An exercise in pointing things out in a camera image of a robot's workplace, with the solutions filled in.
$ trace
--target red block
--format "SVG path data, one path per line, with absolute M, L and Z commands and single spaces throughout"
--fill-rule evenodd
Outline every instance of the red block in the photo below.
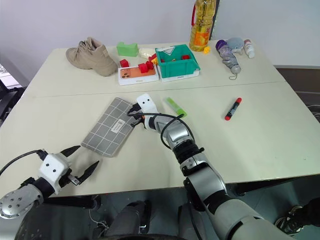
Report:
M 120 61 L 120 65 L 122 68 L 127 68 L 127 67 L 129 67 L 129 62 L 127 60 L 123 59 Z
M 182 60 L 186 60 L 186 59 L 190 59 L 190 56 L 189 55 L 183 55 L 182 56 Z
M 157 55 L 156 55 L 156 54 L 153 54 L 152 56 L 150 56 L 150 57 L 149 57 L 149 59 L 148 59 L 148 60 L 149 60 L 149 62 L 151 62 L 151 60 L 152 60 L 152 59 L 155 59 L 156 57 L 157 57 Z
M 154 64 L 152 62 L 146 61 L 145 64 L 148 67 L 148 69 L 150 69 L 150 70 L 154 69 Z
M 147 66 L 147 64 L 141 63 L 141 64 L 138 65 L 138 67 L 139 67 L 140 72 L 141 72 L 142 74 L 148 72 L 148 66 Z

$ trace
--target cooking oil bottle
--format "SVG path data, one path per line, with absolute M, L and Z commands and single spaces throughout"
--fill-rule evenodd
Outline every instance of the cooking oil bottle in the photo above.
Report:
M 192 14 L 192 29 L 189 47 L 201 52 L 208 45 L 217 0 L 196 0 Z

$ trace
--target gray wall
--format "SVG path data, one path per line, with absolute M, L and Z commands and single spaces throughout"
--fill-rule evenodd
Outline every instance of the gray wall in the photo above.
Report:
M 0 63 L 26 86 L 53 49 L 76 46 L 87 36 L 106 45 L 187 42 L 193 4 L 0 0 Z M 252 38 L 275 65 L 320 66 L 319 12 L 318 0 L 221 0 L 213 37 Z

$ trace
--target beige suede boot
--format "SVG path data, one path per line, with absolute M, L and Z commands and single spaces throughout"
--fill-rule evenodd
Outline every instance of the beige suede boot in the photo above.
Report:
M 69 48 L 65 55 L 73 66 L 79 69 L 94 69 L 101 76 L 109 76 L 118 70 L 106 46 L 92 37 L 79 42 L 78 47 Z

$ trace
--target orange phone image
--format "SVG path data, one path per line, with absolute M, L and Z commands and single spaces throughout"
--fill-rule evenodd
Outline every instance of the orange phone image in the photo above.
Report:
M 151 76 L 155 74 L 156 74 L 155 68 L 149 69 L 149 71 L 145 73 L 141 73 L 139 67 L 130 67 L 130 68 L 124 68 L 120 70 L 120 76 L 122 79 L 132 79 L 132 78 L 138 78 L 138 77 Z

